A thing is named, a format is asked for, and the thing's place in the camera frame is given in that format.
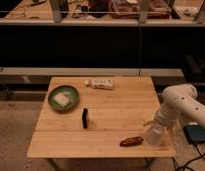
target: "green bowl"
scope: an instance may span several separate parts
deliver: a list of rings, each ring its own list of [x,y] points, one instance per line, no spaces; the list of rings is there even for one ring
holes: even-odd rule
[[[70,103],[68,103],[67,105],[63,106],[60,105],[59,102],[57,102],[55,100],[55,96],[57,96],[58,94],[60,95],[64,95],[66,96]],[[56,87],[55,89],[53,89],[49,96],[48,96],[48,102],[50,104],[50,106],[58,112],[66,112],[69,111],[70,109],[74,108],[76,106],[76,104],[79,101],[79,93],[77,91],[77,89],[73,86],[69,86],[69,85],[63,85],[63,86],[59,86]]]

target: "black object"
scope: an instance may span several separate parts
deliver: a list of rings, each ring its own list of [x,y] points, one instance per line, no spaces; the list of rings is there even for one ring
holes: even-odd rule
[[[82,10],[82,12],[88,12],[88,6],[82,5],[81,10]]]
[[[189,144],[205,142],[205,129],[202,126],[187,125],[183,130]]]
[[[60,13],[61,13],[62,18],[65,18],[69,12],[68,1],[59,0],[59,7],[60,7]]]
[[[108,12],[107,5],[101,5],[101,6],[89,8],[89,14],[96,18],[102,17],[103,15],[107,14],[107,12]]]
[[[88,128],[88,124],[87,124],[87,113],[88,113],[88,109],[84,108],[83,109],[83,114],[82,114],[82,121],[83,121],[83,128],[86,129]]]
[[[30,6],[33,7],[33,6],[36,6],[36,5],[40,5],[40,4],[44,4],[46,3],[46,0],[33,0],[33,4],[31,4]]]
[[[182,71],[187,81],[205,82],[205,57],[185,55]]]

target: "table leg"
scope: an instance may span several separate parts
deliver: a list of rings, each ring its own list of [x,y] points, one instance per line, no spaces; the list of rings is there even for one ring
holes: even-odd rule
[[[13,95],[11,88],[9,88],[6,84],[2,84],[2,87],[3,87],[3,92],[5,94],[6,100],[11,100]]]
[[[143,171],[150,171],[150,167],[152,166],[152,164],[155,162],[156,158],[150,158],[149,160],[147,158],[145,158],[146,161],[146,165],[144,165],[143,167],[141,167],[141,169]]]
[[[47,163],[51,166],[51,168],[53,169],[53,171],[65,171],[64,169],[61,169],[52,158],[46,158],[45,159],[47,161]]]

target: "green plate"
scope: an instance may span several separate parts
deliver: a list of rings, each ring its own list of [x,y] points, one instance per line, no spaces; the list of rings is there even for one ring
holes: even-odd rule
[[[50,106],[58,112],[74,108],[79,100],[79,93],[73,86],[63,85],[53,89],[48,97]]]

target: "small box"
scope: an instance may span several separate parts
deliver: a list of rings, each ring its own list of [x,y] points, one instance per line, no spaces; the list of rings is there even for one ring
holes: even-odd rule
[[[205,129],[202,126],[187,125],[183,130],[189,144],[205,142]]]
[[[113,81],[109,79],[93,79],[91,81],[91,87],[112,90],[114,88],[114,84]]]

